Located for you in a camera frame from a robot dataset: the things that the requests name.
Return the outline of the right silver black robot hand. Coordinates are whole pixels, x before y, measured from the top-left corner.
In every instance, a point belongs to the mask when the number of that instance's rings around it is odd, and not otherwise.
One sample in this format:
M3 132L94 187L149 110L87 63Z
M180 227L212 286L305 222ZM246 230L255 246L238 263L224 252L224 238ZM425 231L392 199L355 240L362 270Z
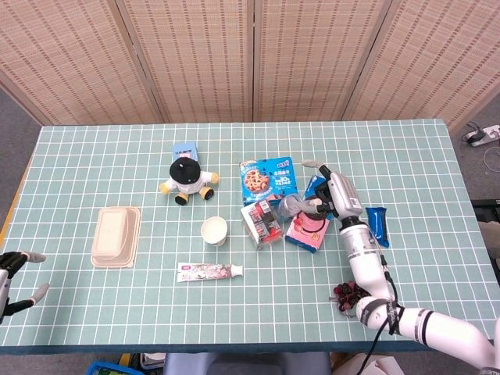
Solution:
M323 163L313 159L302 161L308 168L316 168L326 179L315 188L316 200L307 201L301 209L307 213L331 213L343 225L357 225L363 213L357 190L343 174L334 172Z

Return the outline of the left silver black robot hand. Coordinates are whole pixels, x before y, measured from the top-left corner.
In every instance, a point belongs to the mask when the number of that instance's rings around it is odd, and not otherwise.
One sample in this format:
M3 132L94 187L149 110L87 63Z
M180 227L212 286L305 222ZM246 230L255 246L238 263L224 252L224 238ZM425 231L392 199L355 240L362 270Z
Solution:
M42 263L46 257L34 252L5 252L1 254L1 322L6 316L12 316L38 304L45 297L49 284L42 284L28 299L9 301L9 291L13 277L25 263Z

